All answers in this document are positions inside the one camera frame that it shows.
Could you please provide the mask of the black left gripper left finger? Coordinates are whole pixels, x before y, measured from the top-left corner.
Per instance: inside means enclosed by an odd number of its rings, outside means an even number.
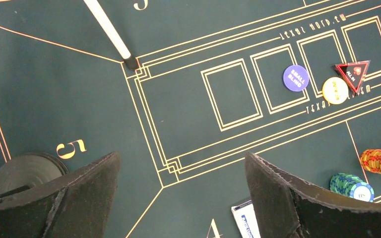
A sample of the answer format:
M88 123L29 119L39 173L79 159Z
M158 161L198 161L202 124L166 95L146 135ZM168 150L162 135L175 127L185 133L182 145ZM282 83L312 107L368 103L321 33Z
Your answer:
M117 188L117 152L39 186L0 195L0 238L101 238Z

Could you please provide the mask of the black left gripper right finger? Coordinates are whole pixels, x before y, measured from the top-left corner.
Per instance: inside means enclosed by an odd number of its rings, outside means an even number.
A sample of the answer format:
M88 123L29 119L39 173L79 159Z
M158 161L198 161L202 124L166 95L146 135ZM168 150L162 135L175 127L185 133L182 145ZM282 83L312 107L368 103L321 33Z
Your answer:
M381 204L334 193L250 152L245 173L263 238L381 238Z

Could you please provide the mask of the yellow big blind button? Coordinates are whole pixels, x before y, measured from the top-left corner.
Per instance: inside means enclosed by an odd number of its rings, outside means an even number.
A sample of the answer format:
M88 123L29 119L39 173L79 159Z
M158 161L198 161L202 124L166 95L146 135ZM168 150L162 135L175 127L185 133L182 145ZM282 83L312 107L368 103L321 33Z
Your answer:
M324 82L322 94L330 104L339 105L348 99L349 88L343 79L331 77Z

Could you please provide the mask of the purple small blind button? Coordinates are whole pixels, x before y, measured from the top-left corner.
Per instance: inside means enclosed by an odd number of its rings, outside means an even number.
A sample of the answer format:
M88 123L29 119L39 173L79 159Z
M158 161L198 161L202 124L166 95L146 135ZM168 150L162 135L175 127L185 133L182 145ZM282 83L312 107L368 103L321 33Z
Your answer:
M300 65L291 65L284 70L283 76L284 86L293 92L303 91L310 82L307 70Z

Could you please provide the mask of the black red all-in triangle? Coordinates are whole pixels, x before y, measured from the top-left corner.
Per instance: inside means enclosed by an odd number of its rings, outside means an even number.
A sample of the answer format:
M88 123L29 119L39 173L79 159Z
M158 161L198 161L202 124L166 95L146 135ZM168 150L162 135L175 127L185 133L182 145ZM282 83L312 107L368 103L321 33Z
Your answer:
M370 60L365 60L349 63L339 63L334 64L332 67L335 72L338 73L338 75L345 81L349 89L355 95L359 95L370 62Z

